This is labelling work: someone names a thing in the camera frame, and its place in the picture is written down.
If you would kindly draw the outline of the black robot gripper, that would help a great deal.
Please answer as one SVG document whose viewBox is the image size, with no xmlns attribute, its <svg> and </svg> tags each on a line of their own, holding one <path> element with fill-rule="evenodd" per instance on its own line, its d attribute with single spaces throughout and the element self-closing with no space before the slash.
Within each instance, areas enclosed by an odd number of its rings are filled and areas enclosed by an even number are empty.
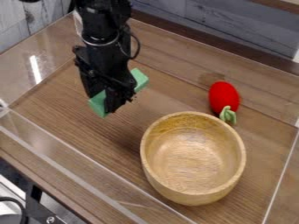
<svg viewBox="0 0 299 224">
<path fill-rule="evenodd" d="M 96 38 L 81 34 L 84 45 L 75 45 L 75 65 L 88 98 L 105 91 L 105 112 L 115 113 L 132 101 L 136 94 L 136 80 L 128 70 L 128 61 L 137 54 L 131 53 L 131 31 L 117 31 L 111 38 Z"/>
</svg>

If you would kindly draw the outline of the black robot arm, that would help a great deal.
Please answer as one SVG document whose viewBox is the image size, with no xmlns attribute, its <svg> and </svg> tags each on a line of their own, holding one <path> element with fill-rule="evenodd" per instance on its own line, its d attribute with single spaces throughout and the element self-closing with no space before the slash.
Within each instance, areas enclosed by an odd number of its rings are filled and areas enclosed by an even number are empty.
<svg viewBox="0 0 299 224">
<path fill-rule="evenodd" d="M 136 94 L 136 79 L 128 69 L 131 55 L 131 18 L 128 0 L 75 0 L 81 20 L 75 65 L 89 105 L 104 117 L 113 113 Z"/>
</svg>

